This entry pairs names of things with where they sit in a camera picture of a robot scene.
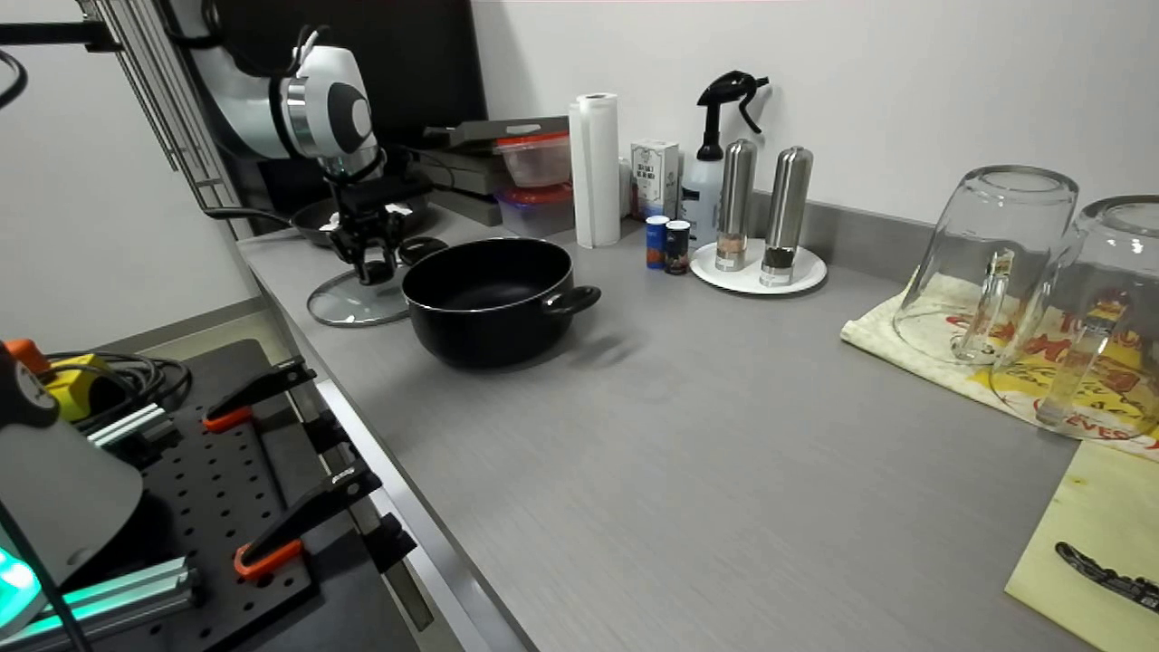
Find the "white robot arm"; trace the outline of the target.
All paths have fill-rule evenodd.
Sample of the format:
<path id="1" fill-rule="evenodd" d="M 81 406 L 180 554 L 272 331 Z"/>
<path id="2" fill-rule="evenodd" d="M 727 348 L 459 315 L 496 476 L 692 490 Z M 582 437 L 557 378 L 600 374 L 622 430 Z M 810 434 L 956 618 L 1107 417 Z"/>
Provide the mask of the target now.
<path id="1" fill-rule="evenodd" d="M 363 286 L 395 277 L 402 230 L 384 210 L 351 201 L 360 180 L 384 172 L 389 154 L 374 133 L 374 106 L 360 58 L 327 44 L 324 27 L 302 32 L 281 74 L 246 74 L 226 46 L 214 0 L 158 0 L 169 44 L 190 58 L 209 116 L 261 158 L 310 164 L 337 202 L 324 225 L 339 262 Z"/>

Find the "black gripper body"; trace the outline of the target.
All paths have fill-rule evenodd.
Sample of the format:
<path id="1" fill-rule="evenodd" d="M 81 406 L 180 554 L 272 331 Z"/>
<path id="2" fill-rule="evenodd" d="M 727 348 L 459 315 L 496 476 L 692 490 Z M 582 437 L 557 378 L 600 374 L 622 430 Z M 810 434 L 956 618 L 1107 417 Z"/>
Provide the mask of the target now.
<path id="1" fill-rule="evenodd" d="M 327 243 L 339 257 L 363 257 L 368 245 L 400 245 L 413 218 L 415 180 L 389 176 L 337 176 L 331 185 L 333 213 L 324 221 Z"/>

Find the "grey robot base cover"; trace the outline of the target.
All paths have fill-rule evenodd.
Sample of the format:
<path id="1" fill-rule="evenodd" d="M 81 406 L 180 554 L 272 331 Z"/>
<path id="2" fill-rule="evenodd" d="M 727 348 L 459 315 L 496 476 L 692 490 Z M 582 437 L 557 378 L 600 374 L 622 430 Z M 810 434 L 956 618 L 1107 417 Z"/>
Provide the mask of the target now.
<path id="1" fill-rule="evenodd" d="M 142 476 L 91 445 L 40 378 L 0 353 L 0 504 L 54 585 L 118 537 L 142 493 Z"/>

